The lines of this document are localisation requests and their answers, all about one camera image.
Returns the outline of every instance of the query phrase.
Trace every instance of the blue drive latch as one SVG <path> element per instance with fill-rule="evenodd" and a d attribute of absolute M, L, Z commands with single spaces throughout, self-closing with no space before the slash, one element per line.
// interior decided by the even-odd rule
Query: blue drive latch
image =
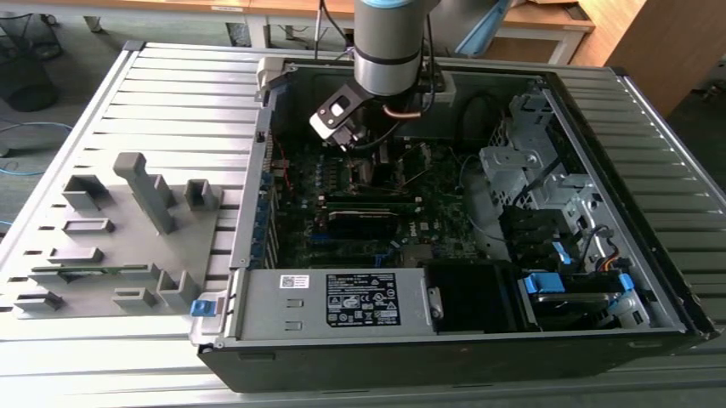
<path fill-rule="evenodd" d="M 525 278 L 526 292 L 564 293 L 564 280 L 557 272 L 534 272 Z"/>

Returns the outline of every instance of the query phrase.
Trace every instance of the black cable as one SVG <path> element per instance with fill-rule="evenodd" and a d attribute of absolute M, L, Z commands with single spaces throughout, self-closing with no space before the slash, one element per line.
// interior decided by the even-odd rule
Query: black cable
<path fill-rule="evenodd" d="M 473 93 L 469 98 L 465 99 L 465 102 L 462 103 L 462 106 L 457 112 L 457 120 L 454 123 L 454 144 L 458 144 L 465 139 L 465 116 L 466 112 L 472 108 L 473 102 L 477 99 L 485 100 L 486 104 L 492 104 L 492 107 L 494 108 L 497 103 L 497 97 L 486 90 L 481 89 L 476 93 Z"/>
<path fill-rule="evenodd" d="M 514 200 L 512 201 L 513 205 L 518 205 L 520 200 L 525 198 L 528 193 L 537 189 L 541 185 L 545 184 L 545 179 L 548 176 L 556 171 L 557 166 L 562 163 L 561 158 L 558 157 L 544 169 L 542 172 L 538 174 L 537 178 L 533 180 L 533 182 L 525 186 L 522 191 L 520 191 L 520 194 L 517 197 L 514 197 Z"/>
<path fill-rule="evenodd" d="M 398 130 L 398 127 L 401 126 L 401 124 L 402 124 L 402 122 L 397 121 L 397 123 L 394 123 L 394 126 L 390 127 L 389 132 L 386 132 L 386 134 L 381 138 L 374 140 L 371 143 L 366 143 L 366 144 L 362 144 L 359 146 L 353 146 L 351 149 L 353 150 L 369 150 L 369 149 L 373 149 L 373 148 L 381 146 L 383 144 L 383 142 L 386 141 L 386 139 L 390 138 L 394 135 L 394 133 Z"/>
<path fill-rule="evenodd" d="M 585 268 L 586 266 L 588 251 L 590 250 L 590 246 L 593 245 L 594 236 L 598 234 L 598 232 L 601 232 L 601 230 L 609 230 L 609 229 L 610 227 L 606 224 L 597 224 L 593 227 L 593 230 L 590 231 L 590 235 L 588 236 L 588 239 L 586 239 L 586 246 L 582 249 L 582 253 L 580 254 L 578 267 L 576 268 L 577 271 Z"/>
<path fill-rule="evenodd" d="M 428 15 L 428 33 L 429 33 L 429 82 L 432 98 L 428 105 L 421 109 L 421 113 L 429 112 L 436 102 L 436 57 L 434 57 L 434 34 L 432 32 L 432 17 Z"/>
<path fill-rule="evenodd" d="M 338 34 L 341 34 L 341 37 L 345 41 L 345 46 L 349 48 L 351 46 L 351 42 L 349 40 L 349 37 L 345 35 L 343 30 L 341 30 L 341 26 L 338 25 L 337 21 L 333 20 L 333 17 L 330 16 L 329 6 L 326 5 L 326 0 L 321 0 L 321 6 L 322 6 L 322 12 L 326 14 L 326 18 L 330 21 L 330 24 L 335 27 Z"/>

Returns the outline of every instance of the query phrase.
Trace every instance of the black wire mesh trash can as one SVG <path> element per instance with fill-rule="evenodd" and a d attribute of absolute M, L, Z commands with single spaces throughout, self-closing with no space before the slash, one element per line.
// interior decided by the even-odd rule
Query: black wire mesh trash can
<path fill-rule="evenodd" d="M 34 47 L 38 58 L 43 61 L 52 60 L 65 49 L 58 41 L 56 32 L 43 14 L 26 14 L 15 17 L 0 18 L 0 35 L 10 38 L 27 39 Z"/>
<path fill-rule="evenodd" d="M 58 100 L 34 44 L 22 37 L 0 37 L 0 99 L 20 112 L 39 111 Z"/>

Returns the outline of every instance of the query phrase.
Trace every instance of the blue cable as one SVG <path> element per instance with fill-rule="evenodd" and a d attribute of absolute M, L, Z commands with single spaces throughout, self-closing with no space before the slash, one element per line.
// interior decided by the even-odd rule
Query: blue cable
<path fill-rule="evenodd" d="M 59 128 L 66 129 L 69 132 L 73 131 L 73 126 L 69 126 L 65 123 L 58 122 L 27 122 L 27 123 L 16 123 L 8 127 L 4 127 L 0 129 L 0 133 L 7 132 L 11 129 L 20 128 L 22 126 L 58 126 Z"/>
<path fill-rule="evenodd" d="M 0 168 L 0 173 L 8 174 L 10 176 L 38 176 L 39 174 L 43 174 L 46 172 L 12 172 L 11 170 Z"/>
<path fill-rule="evenodd" d="M 11 129 L 20 128 L 22 126 L 58 126 L 59 128 L 66 129 L 69 132 L 73 131 L 73 126 L 66 125 L 65 123 L 58 122 L 27 122 L 27 123 L 16 123 L 14 121 L 10 121 L 7 119 L 0 118 L 0 121 L 15 123 L 14 125 L 4 127 L 0 129 L 0 133 L 7 132 Z M 0 173 L 8 174 L 11 176 L 38 176 L 39 174 L 43 174 L 46 172 L 14 172 L 11 170 L 6 170 L 0 168 Z"/>

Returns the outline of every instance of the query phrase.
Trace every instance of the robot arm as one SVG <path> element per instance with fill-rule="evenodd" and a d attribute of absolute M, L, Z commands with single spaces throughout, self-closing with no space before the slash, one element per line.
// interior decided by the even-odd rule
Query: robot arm
<path fill-rule="evenodd" d="M 375 124 L 386 122 L 387 118 L 401 121 L 421 117 L 434 102 L 434 92 L 426 108 L 422 106 L 415 112 L 406 112 L 406 108 L 423 77 L 423 38 L 425 31 L 430 31 L 432 20 L 441 22 L 442 31 L 452 31 L 453 35 L 445 34 L 442 38 L 452 37 L 457 43 L 465 39 L 462 44 L 468 44 L 468 47 L 460 45 L 454 49 L 458 52 L 469 49 L 470 52 L 466 53 L 476 54 L 476 51 L 472 52 L 477 49 L 472 47 L 473 39 L 476 41 L 477 37 L 490 37 L 510 2 L 512 0 L 355 0 L 354 78 L 331 95 L 310 118 L 310 124 L 321 137 L 330 144 L 339 145 L 343 150 L 359 149 L 357 143 L 375 133 L 370 131 Z M 461 26 L 465 26 L 464 36 L 460 32 Z M 486 40 L 480 41 L 480 45 L 481 50 L 488 45 Z M 433 74 L 433 60 L 429 62 L 429 74 Z M 430 85 L 434 85 L 436 79 L 429 76 Z M 395 122 L 389 125 L 387 136 L 399 124 L 401 122 Z"/>
<path fill-rule="evenodd" d="M 423 28 L 440 0 L 355 1 L 355 80 L 373 95 L 402 94 L 419 76 Z"/>

